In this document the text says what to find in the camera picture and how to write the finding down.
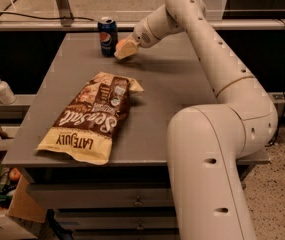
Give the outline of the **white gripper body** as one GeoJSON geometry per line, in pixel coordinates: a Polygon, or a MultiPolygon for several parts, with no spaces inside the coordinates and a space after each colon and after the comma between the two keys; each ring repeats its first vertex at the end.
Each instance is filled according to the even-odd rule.
{"type": "Polygon", "coordinates": [[[132,36],[142,48],[150,48],[159,42],[159,40],[151,32],[148,25],[148,20],[146,18],[141,20],[134,27],[132,36]]]}

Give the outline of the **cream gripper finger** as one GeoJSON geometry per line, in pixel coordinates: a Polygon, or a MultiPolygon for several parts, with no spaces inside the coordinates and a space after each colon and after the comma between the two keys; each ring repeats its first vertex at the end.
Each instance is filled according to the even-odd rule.
{"type": "Polygon", "coordinates": [[[125,39],[124,45],[119,50],[115,51],[114,56],[118,60],[122,60],[122,59],[125,59],[127,57],[137,54],[138,49],[139,49],[139,45],[134,40],[125,39]]]}

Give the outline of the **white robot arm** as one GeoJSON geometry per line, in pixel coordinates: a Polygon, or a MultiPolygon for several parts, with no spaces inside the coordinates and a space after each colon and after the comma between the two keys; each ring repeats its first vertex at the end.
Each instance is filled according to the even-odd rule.
{"type": "Polygon", "coordinates": [[[122,60],[185,32],[217,101],[179,111],[167,130],[167,165],[181,240],[257,240],[236,161],[274,136],[278,113],[259,81],[210,26],[202,0],[165,0],[115,56],[122,60]]]}

